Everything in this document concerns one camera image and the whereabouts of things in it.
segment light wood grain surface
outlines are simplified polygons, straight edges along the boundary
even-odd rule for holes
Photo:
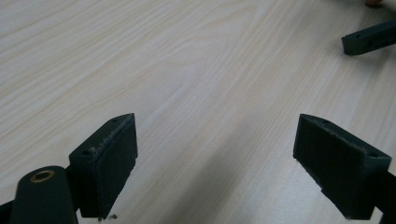
[[[394,8],[1,1],[0,203],[25,174],[67,166],[106,120],[135,113],[139,158],[105,223],[378,223],[378,210],[346,221],[292,149],[307,113],[396,157],[396,50],[348,57],[341,45]]]

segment black rectangular piece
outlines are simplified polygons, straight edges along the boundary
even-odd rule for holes
[[[326,119],[302,114],[293,157],[344,217],[370,219],[390,156]]]
[[[78,223],[66,170],[48,166],[24,176],[18,184],[9,223]]]
[[[346,35],[342,41],[347,55],[359,55],[396,44],[396,20]]]
[[[70,154],[68,170],[80,189],[83,217],[107,217],[136,158],[134,114],[109,120]]]

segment wooden table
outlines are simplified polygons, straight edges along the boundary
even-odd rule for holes
[[[25,174],[67,166],[106,120],[135,113],[139,158],[105,223],[378,223],[378,210],[346,221],[292,150],[306,113],[396,157],[396,50],[349,57],[341,45],[393,8],[2,1],[0,203]]]

